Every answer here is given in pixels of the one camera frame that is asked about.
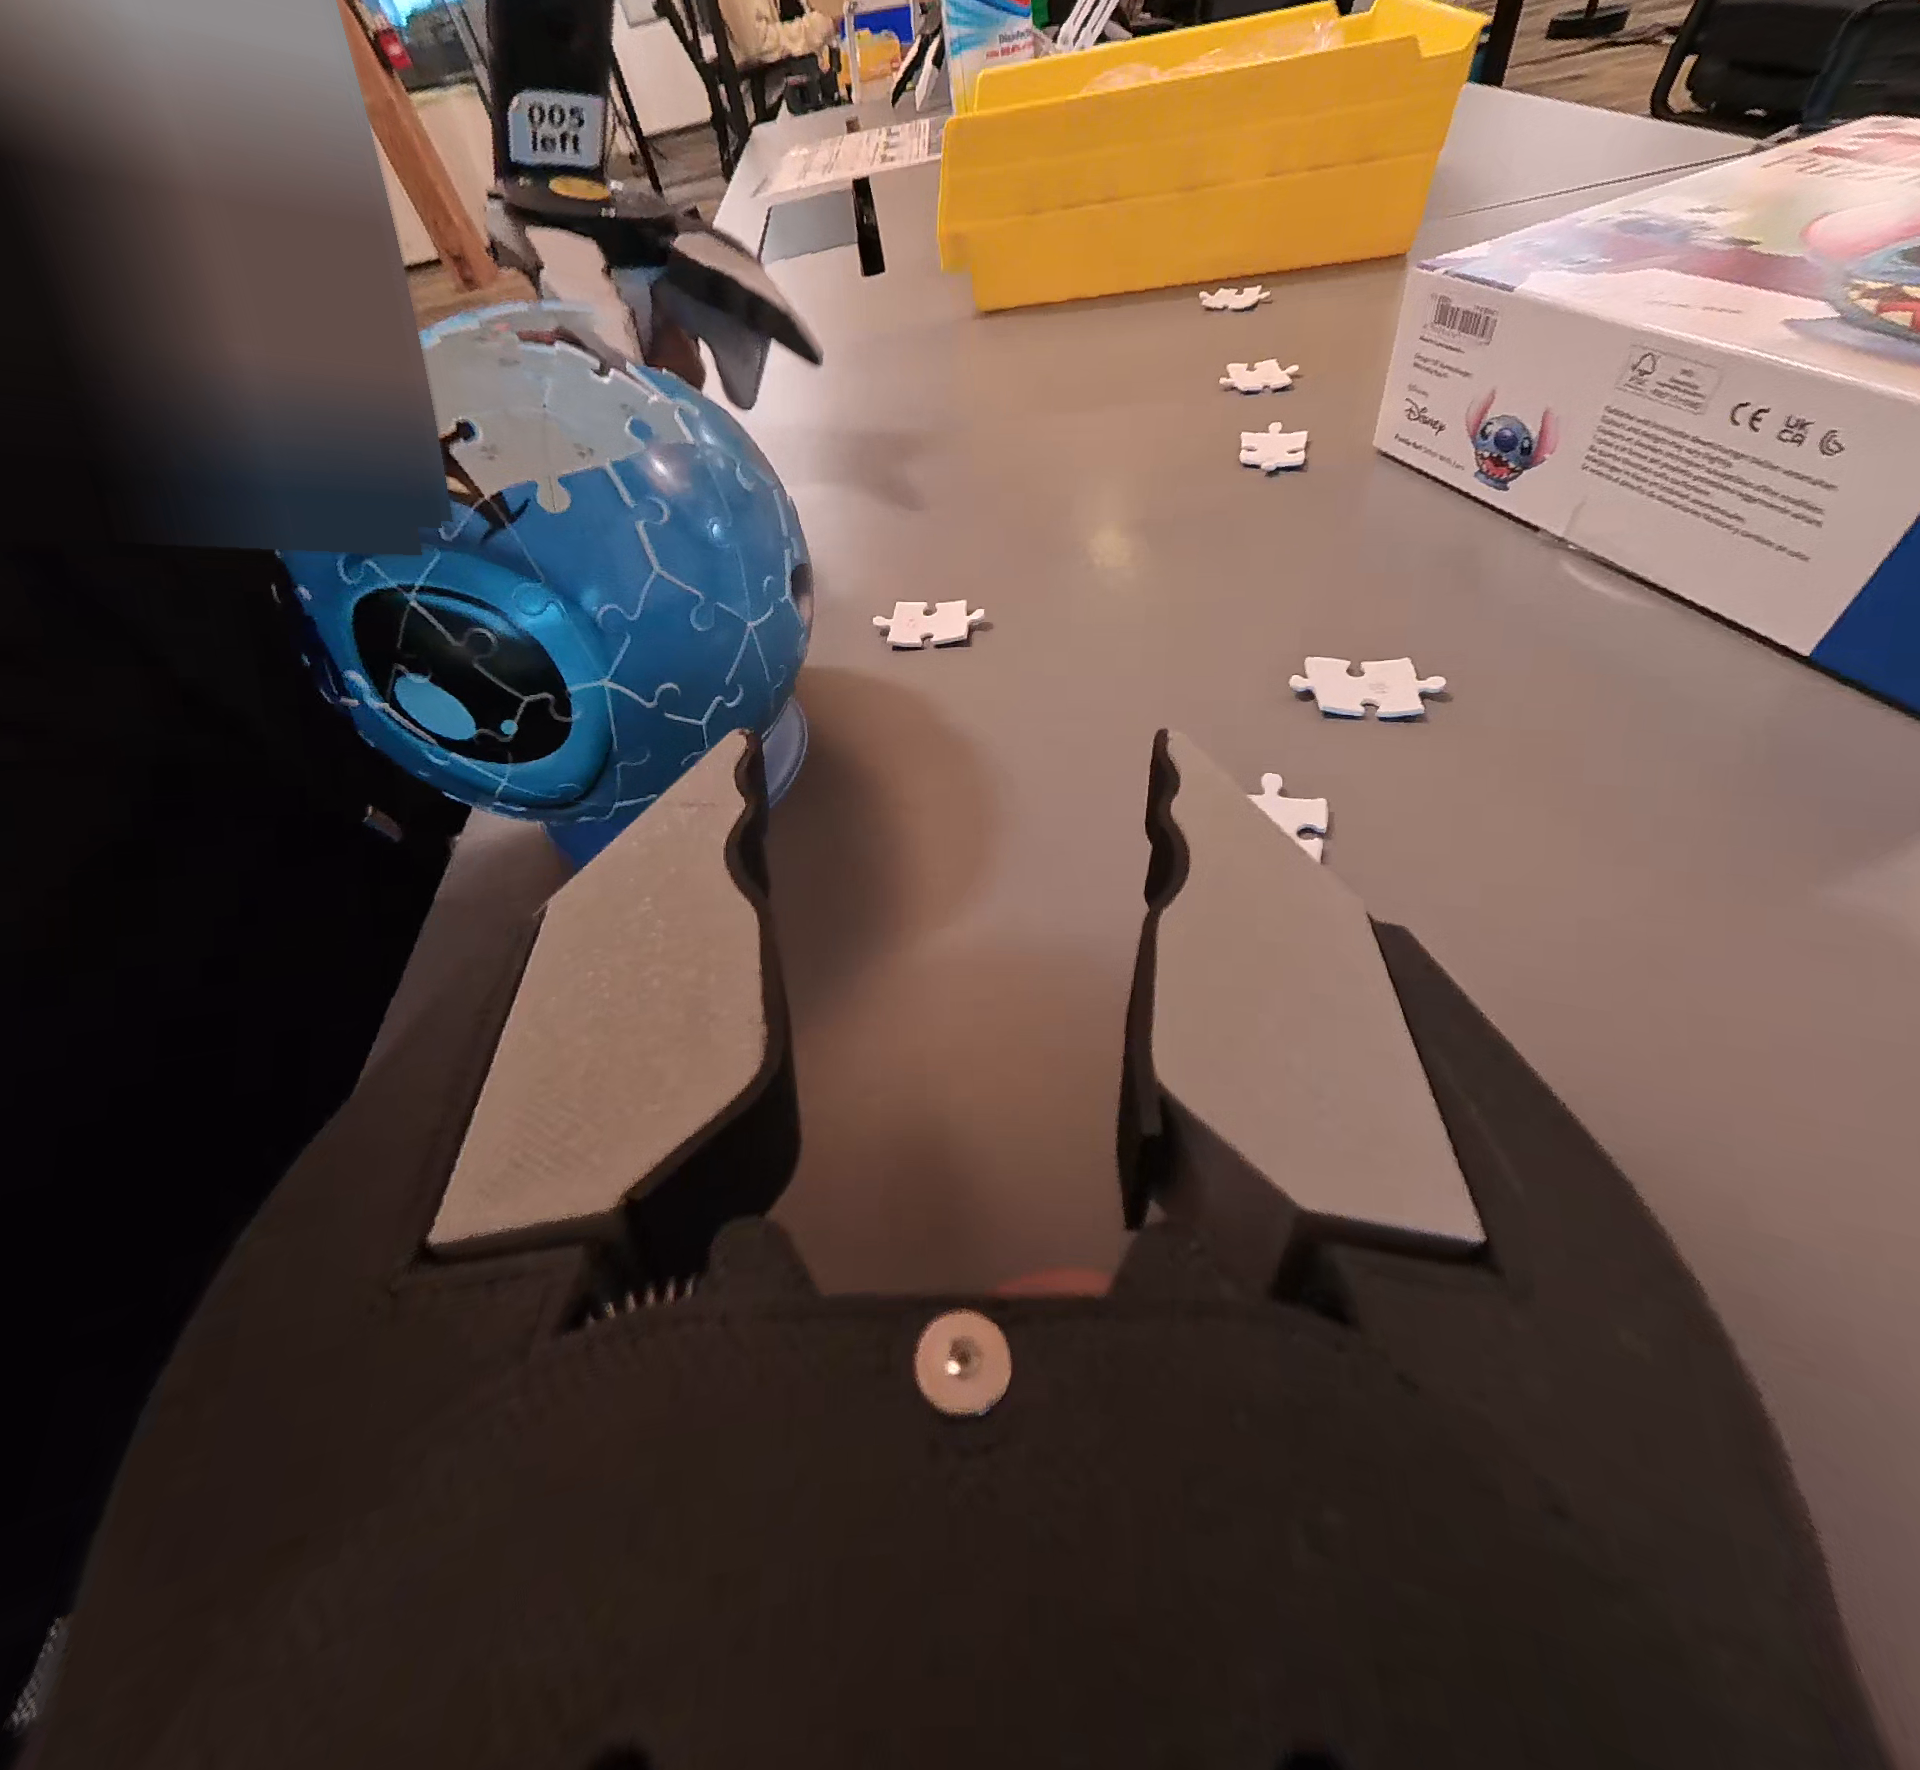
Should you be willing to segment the printed paper sheet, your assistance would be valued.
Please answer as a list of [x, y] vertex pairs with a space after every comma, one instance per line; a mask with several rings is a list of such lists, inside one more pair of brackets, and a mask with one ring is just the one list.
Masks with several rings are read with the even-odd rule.
[[761, 196], [815, 196], [815, 193], [833, 193], [833, 186], [875, 186], [875, 178], [896, 178], [896, 164], [936, 164], [941, 159], [941, 114], [919, 114], [919, 121], [896, 121], [896, 127], [833, 127], [833, 136], [815, 136], [815, 142], [787, 142], [777, 159], [777, 178], [761, 186]]

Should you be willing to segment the blue puzzle ball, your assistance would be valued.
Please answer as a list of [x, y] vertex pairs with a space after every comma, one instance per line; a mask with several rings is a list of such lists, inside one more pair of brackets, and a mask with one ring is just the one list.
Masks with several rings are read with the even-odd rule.
[[761, 444], [585, 304], [416, 334], [451, 507], [405, 556], [284, 556], [374, 753], [585, 865], [717, 743], [808, 769], [815, 551]]

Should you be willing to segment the slanted wooden beam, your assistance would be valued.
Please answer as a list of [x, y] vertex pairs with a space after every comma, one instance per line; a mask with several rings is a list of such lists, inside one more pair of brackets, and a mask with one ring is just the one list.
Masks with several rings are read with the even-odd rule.
[[474, 222], [474, 208], [458, 196], [458, 178], [442, 164], [405, 75], [385, 72], [362, 0], [333, 0], [345, 9], [345, 35], [348, 35], [348, 72], [358, 72], [358, 97], [374, 114], [374, 142], [398, 164], [416, 227], [430, 233], [430, 257], [451, 265], [451, 284], [460, 296], [493, 289], [493, 252], [485, 227]]

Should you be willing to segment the yellow plastic bin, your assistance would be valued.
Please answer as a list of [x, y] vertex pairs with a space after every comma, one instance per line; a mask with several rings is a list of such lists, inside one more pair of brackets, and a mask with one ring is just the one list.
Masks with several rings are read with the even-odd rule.
[[977, 309], [1403, 257], [1484, 14], [1377, 0], [1336, 53], [1094, 95], [1314, 9], [1000, 62], [941, 127], [941, 273]]

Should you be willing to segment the clear plastic bag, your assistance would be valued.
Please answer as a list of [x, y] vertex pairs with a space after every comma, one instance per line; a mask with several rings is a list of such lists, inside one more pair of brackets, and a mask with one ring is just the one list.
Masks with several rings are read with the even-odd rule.
[[1087, 75], [1094, 95], [1137, 95], [1137, 87], [1187, 87], [1187, 75], [1231, 75], [1231, 72], [1265, 72], [1265, 62], [1296, 62], [1296, 53], [1336, 53], [1343, 46], [1343, 14], [1314, 9], [1307, 22], [1283, 30], [1247, 30], [1231, 46], [1187, 53], [1187, 62], [1115, 62], [1098, 75]]

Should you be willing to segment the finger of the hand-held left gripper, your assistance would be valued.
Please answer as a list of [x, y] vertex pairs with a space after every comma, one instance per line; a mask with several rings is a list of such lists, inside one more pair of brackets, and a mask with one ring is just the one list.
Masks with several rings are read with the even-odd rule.
[[611, 273], [595, 233], [501, 222], [501, 265], [517, 265], [544, 304], [595, 309], [611, 353], [652, 353], [652, 273]]
[[817, 334], [800, 320], [800, 304], [777, 289], [761, 252], [726, 233], [672, 233], [664, 265], [664, 309], [717, 353], [723, 398], [734, 407], [761, 405], [769, 353], [778, 342], [787, 361], [817, 363]]

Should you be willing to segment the person's dark clothing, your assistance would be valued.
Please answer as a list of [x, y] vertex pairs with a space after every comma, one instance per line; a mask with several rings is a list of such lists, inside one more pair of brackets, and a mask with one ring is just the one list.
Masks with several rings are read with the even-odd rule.
[[12, 1706], [191, 1310], [358, 1090], [474, 810], [320, 692], [270, 556], [8, 551], [0, 670]]

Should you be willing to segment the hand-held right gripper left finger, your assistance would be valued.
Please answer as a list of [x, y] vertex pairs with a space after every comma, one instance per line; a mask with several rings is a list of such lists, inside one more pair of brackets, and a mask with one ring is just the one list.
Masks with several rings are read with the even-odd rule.
[[544, 895], [425, 1253], [709, 1265], [800, 1157], [769, 763], [726, 729]]

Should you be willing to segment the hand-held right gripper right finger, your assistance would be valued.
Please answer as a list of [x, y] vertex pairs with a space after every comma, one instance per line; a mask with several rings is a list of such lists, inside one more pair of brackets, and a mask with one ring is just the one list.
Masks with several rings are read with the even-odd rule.
[[1366, 904], [1187, 729], [1146, 763], [1115, 1199], [1236, 1286], [1296, 1286], [1318, 1250], [1484, 1253]]

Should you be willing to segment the small yellow blue box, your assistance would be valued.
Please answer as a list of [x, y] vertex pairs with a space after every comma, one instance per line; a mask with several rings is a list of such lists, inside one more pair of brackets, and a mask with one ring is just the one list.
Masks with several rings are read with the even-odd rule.
[[840, 95], [886, 104], [919, 46], [919, 0], [840, 0]]

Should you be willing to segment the cartoon printed puzzle box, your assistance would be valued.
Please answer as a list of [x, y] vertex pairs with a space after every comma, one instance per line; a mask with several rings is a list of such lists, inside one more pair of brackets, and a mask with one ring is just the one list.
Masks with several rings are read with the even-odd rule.
[[1377, 447], [1920, 705], [1920, 121], [1403, 273]]

